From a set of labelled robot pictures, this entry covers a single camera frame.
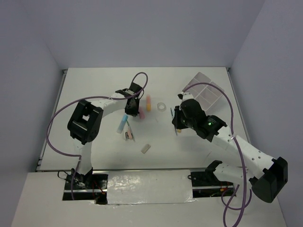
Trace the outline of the clear compartment organizer box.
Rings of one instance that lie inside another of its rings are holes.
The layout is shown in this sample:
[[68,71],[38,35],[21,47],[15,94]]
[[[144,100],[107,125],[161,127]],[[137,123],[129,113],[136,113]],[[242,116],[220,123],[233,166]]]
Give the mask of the clear compartment organizer box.
[[217,84],[215,84],[209,77],[205,74],[198,72],[184,87],[187,92],[191,93],[194,99],[201,105],[201,108],[205,111],[207,115],[213,113],[214,107],[218,104],[218,100],[223,96],[222,93],[210,85],[196,85],[188,89],[189,86],[196,83],[209,83],[219,89],[221,89]]

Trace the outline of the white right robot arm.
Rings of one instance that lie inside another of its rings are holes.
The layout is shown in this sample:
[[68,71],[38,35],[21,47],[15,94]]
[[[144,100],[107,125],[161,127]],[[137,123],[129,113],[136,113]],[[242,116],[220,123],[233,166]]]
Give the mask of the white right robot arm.
[[233,135],[230,127],[215,115],[206,115],[192,97],[182,96],[175,107],[172,124],[176,129],[190,128],[200,138],[209,141],[230,154],[242,154],[248,169],[252,192],[262,201],[271,203],[288,182],[288,162],[273,158],[255,148],[243,138]]

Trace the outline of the light blue highlighter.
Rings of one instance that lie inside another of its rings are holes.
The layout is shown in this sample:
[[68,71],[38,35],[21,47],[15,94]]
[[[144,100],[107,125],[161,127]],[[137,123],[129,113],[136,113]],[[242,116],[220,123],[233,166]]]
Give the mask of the light blue highlighter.
[[121,122],[120,122],[120,124],[119,124],[119,126],[117,128],[117,131],[116,131],[117,133],[119,133],[119,134],[122,133],[122,131],[124,130],[124,127],[125,127],[125,124],[126,124],[127,120],[128,120],[128,116],[125,114],[122,117]]

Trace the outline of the clear tape roll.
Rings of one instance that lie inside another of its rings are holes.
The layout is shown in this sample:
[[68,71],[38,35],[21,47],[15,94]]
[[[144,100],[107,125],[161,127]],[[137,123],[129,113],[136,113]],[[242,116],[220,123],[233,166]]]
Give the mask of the clear tape roll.
[[163,112],[166,110],[166,105],[163,102],[159,102],[159,103],[157,103],[157,109],[158,109],[158,111]]

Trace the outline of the blue pen clear barrel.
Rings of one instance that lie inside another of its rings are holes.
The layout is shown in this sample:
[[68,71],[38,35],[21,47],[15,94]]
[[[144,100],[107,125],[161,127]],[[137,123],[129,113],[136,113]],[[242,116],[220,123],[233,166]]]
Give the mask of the blue pen clear barrel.
[[172,124],[173,124],[173,127],[174,127],[175,135],[178,136],[178,132],[177,132],[176,126],[174,124],[174,111],[171,107],[170,107],[170,113],[171,113],[171,117],[172,117]]

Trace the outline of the beige eraser centre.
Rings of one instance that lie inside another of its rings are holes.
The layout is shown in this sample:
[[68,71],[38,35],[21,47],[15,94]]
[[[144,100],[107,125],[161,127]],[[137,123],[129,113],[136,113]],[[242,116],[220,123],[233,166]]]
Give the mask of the beige eraser centre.
[[141,152],[142,152],[143,154],[145,154],[150,148],[151,148],[151,145],[150,145],[150,144],[145,144],[145,145],[143,146],[143,148],[141,149]]

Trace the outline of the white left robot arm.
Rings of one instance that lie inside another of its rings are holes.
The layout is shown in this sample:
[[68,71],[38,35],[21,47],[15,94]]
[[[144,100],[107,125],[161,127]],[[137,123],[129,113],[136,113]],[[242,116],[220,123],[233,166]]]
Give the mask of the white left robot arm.
[[80,163],[72,169],[75,183],[83,189],[93,182],[91,163],[92,142],[97,137],[101,120],[107,115],[124,109],[125,114],[139,114],[140,94],[143,88],[132,82],[129,88],[117,90],[111,97],[92,102],[80,100],[68,122],[67,129],[73,139],[74,150],[80,155]]

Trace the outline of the orange pink highlighter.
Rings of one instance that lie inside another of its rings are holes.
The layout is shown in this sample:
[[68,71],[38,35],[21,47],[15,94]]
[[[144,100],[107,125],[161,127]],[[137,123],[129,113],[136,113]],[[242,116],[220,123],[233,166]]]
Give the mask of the orange pink highlighter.
[[148,112],[151,111],[151,96],[150,95],[146,96],[146,110]]

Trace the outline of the silver foil panel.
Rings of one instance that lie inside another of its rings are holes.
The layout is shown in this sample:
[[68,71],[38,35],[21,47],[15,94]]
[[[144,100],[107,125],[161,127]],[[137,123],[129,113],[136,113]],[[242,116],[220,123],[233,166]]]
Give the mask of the silver foil panel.
[[189,174],[189,170],[110,172],[107,179],[107,203],[136,205],[193,202]]

